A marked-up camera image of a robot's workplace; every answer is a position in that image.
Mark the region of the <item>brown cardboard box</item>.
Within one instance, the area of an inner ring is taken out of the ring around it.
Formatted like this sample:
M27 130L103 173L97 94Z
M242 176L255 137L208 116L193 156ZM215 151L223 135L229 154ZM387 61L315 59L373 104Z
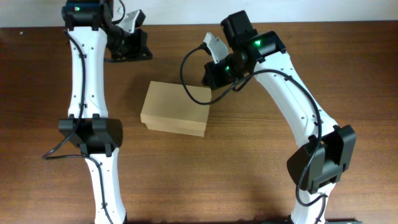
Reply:
M210 107L199 105L181 84L151 81L141 111L150 130L203 137Z

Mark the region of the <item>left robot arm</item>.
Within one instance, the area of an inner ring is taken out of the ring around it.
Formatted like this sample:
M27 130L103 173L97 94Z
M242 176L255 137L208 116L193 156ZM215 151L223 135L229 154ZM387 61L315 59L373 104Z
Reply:
M72 51L72 97L67 118L58 121L65 141L85 160L95 199L95 223L127 223L118 178L123 141L119 119L109 117L104 94L104 63L152 59L141 10L113 19L112 1L67 1L62 7ZM106 59L105 52L111 57Z

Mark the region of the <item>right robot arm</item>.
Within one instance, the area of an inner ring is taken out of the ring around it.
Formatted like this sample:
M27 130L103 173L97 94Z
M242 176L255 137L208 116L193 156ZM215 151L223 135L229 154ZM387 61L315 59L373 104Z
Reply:
M296 185L291 223L326 223L331 191L348 170L356 143L350 125L339 126L314 99L272 30L258 33L245 11L222 20L226 42L208 32L201 48L212 56L202 83L234 91L255 79L270 94L294 135L298 150L287 169Z

